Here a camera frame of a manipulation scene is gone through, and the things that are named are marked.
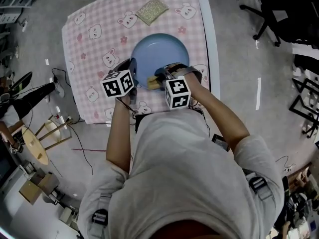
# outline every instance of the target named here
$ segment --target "white tape line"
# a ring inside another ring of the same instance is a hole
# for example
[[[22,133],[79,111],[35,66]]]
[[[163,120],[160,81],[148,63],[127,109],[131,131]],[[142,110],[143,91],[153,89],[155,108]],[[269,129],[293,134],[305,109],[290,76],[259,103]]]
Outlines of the white tape line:
[[[257,87],[256,111],[259,110],[259,106],[260,106],[261,77],[258,77],[257,81],[258,81],[258,87]]]

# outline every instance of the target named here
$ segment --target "gray t-shirt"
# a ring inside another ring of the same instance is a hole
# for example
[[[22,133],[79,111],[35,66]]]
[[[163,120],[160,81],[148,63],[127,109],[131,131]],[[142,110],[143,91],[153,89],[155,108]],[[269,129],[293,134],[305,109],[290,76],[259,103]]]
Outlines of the gray t-shirt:
[[[94,171],[80,207],[84,238],[148,239],[167,224],[194,220],[228,239],[264,239],[283,207],[280,174],[263,139],[243,139],[233,156],[210,140],[195,111],[146,116],[134,154],[130,174],[108,161]],[[254,193],[243,168],[267,181],[270,198]],[[109,215],[103,229],[91,223],[101,208]]]

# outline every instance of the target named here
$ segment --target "black and white cube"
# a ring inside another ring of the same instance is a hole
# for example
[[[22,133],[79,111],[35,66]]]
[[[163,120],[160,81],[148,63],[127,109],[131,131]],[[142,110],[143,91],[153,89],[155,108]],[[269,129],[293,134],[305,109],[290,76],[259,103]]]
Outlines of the black and white cube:
[[[190,90],[184,76],[166,81],[165,100],[171,110],[188,107]]]
[[[125,96],[133,87],[133,79],[129,70],[109,73],[102,81],[101,86],[108,98]]]

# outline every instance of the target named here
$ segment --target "concrete floor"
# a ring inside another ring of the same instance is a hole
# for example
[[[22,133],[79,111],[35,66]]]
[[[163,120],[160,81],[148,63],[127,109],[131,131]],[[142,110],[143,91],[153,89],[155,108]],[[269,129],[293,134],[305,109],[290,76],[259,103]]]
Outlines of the concrete floor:
[[[19,20],[27,19],[26,31],[15,24],[11,27],[14,41],[20,46],[20,58],[13,59],[12,69],[16,80],[32,71],[32,85],[40,86],[52,76],[51,69],[65,68],[61,29],[67,16],[95,0],[36,0],[31,9],[26,9]],[[287,165],[296,164],[293,171],[310,161],[316,152],[312,139],[301,135],[304,120],[290,112],[288,107],[296,96],[292,88],[292,48],[283,43],[274,47],[269,36],[264,34],[259,40],[258,49],[252,36],[259,29],[262,20],[247,11],[241,11],[244,3],[254,6],[255,0],[209,0],[213,15],[220,67],[221,100],[228,105],[245,123],[251,134],[261,135],[276,159],[287,155]],[[30,128],[33,131],[49,118],[50,111],[59,106],[66,115],[75,120],[79,118],[73,102],[71,89],[65,84],[63,72],[56,72],[66,97],[61,99],[54,94],[51,102],[41,101],[33,109]],[[256,108],[257,78],[261,77],[261,104]],[[31,114],[25,119],[29,125]],[[211,126],[211,135],[216,126]],[[109,134],[106,125],[86,125],[84,122],[73,126],[78,133],[84,149],[105,149]],[[41,166],[27,149],[22,157],[31,160],[36,167],[55,173],[61,182],[60,189],[66,194],[81,199],[86,185],[91,179],[91,167],[86,163],[76,135],[72,139],[48,151],[50,164]],[[89,162],[95,163],[105,158],[103,152],[86,151]],[[277,165],[284,171],[285,159]]]

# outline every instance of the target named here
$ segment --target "pink checkered tablecloth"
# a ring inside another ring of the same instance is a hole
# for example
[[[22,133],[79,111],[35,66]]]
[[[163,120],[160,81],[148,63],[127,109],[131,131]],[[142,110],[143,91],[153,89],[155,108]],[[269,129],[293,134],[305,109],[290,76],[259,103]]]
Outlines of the pink checkered tablecloth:
[[[100,81],[109,70],[131,57],[136,44],[154,33],[177,37],[188,50],[190,65],[202,71],[209,88],[204,26],[198,0],[160,0],[169,10],[150,26],[134,13],[149,0],[97,0],[68,16],[62,28],[67,71],[74,99],[86,123],[111,121],[114,99],[107,99]],[[169,110],[164,92],[138,85],[139,114]]]

